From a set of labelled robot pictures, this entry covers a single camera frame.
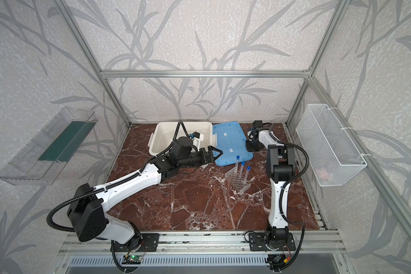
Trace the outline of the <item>clear acrylic test tube rack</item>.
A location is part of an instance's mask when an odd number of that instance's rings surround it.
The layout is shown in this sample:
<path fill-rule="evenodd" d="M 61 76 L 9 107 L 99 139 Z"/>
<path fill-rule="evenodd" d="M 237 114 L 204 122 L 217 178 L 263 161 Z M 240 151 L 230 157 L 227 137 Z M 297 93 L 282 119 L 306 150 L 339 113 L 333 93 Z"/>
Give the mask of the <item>clear acrylic test tube rack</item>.
<path fill-rule="evenodd" d="M 239 179 L 239 174 L 234 174 L 234 169 L 228 171 L 225 174 L 226 181 L 230 183 L 234 191 L 236 191 L 238 194 L 245 193 L 251 187 L 251 183 L 248 180 L 246 184 L 243 183 L 244 173 L 241 179 Z"/>

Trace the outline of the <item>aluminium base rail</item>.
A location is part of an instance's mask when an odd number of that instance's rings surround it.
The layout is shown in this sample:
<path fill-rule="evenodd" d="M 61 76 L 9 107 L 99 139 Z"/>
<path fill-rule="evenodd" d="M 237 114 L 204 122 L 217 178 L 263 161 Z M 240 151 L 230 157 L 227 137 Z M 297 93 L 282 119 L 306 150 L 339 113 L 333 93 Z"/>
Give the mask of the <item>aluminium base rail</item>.
<path fill-rule="evenodd" d="M 178 254 L 248 254 L 263 246 L 261 237 L 253 237 L 244 231 L 158 231 L 158 240 L 143 244 L 140 253 L 151 255 Z M 91 240 L 79 242 L 69 234 L 58 254 L 109 255 L 110 242 Z M 303 237 L 300 253 L 346 253 L 347 250 L 338 231 L 307 231 Z"/>

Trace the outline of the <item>blue plastic bin lid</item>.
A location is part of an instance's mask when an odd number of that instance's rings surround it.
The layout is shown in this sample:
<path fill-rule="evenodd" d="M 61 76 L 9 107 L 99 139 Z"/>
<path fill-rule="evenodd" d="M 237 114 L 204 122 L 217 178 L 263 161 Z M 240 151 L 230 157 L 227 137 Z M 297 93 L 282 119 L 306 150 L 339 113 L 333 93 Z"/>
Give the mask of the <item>blue plastic bin lid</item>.
<path fill-rule="evenodd" d="M 217 139 L 216 148 L 223 152 L 223 155 L 215 161 L 217 166 L 235 165 L 237 156 L 239 162 L 250 161 L 253 158 L 253 153 L 248 152 L 245 147 L 247 138 L 239 123 L 215 124 L 212 129 Z"/>

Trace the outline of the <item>clear acrylic wall shelf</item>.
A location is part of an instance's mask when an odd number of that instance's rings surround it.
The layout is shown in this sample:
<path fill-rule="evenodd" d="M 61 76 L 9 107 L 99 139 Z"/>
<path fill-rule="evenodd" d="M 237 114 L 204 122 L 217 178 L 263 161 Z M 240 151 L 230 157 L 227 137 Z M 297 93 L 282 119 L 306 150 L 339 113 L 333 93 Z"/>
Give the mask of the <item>clear acrylic wall shelf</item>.
<path fill-rule="evenodd" d="M 52 185 L 97 122 L 92 110 L 62 108 L 0 171 L 0 179 L 13 186 Z"/>

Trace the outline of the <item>blue capped test tube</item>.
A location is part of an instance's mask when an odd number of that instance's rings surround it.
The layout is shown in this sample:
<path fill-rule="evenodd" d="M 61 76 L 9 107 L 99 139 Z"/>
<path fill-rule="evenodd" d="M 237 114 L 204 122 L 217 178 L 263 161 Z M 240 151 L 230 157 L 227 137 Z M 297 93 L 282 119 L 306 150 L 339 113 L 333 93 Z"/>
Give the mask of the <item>blue capped test tube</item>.
<path fill-rule="evenodd" d="M 235 162 L 235 168 L 234 168 L 234 174 L 237 175 L 238 174 L 238 170 L 239 170 L 239 162 L 240 162 L 240 156 L 237 155 L 236 156 L 236 162 Z"/>
<path fill-rule="evenodd" d="M 242 174 L 243 174 L 243 171 L 244 171 L 244 167 L 245 167 L 245 161 L 242 161 L 242 162 L 241 162 L 241 165 L 240 165 L 240 170 L 239 170 L 239 179 L 242 178 Z"/>
<path fill-rule="evenodd" d="M 250 170 L 251 170 L 251 167 L 250 167 L 250 166 L 248 166 L 248 167 L 246 168 L 246 170 L 245 170 L 244 178 L 243 178 L 243 183 L 244 183 L 244 184 L 247 183 L 248 176 L 249 176 L 249 174 L 250 174 Z"/>

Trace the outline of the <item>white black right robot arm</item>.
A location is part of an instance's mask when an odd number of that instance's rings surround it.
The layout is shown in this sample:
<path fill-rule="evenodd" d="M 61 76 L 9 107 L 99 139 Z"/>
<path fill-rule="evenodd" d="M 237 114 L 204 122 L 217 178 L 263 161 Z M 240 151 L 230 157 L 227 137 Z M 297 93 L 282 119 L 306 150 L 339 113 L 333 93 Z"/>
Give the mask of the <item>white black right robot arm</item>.
<path fill-rule="evenodd" d="M 267 149 L 266 174 L 271 183 L 271 209 L 265 232 L 266 243 L 274 245 L 289 238 L 287 219 L 288 193 L 295 176 L 295 149 L 275 136 L 268 124 L 254 121 L 245 147 L 249 152 Z"/>

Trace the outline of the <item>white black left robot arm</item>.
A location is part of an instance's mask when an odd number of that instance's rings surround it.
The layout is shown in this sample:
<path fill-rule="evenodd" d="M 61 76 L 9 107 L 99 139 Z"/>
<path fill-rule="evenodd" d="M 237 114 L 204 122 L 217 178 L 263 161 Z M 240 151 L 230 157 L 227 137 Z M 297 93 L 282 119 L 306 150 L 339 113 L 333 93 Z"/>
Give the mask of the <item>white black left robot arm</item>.
<path fill-rule="evenodd" d="M 153 156 L 142 169 L 132 174 L 96 187 L 82 185 L 67 211 L 79 241 L 101 238 L 117 242 L 129 250 L 137 248 L 143 242 L 137 227 L 108 212 L 137 192 L 178 175 L 180 169 L 200 167 L 222 155 L 222 150 L 216 147 L 197 148 L 189 137 L 180 137 L 172 142 L 166 153 Z"/>

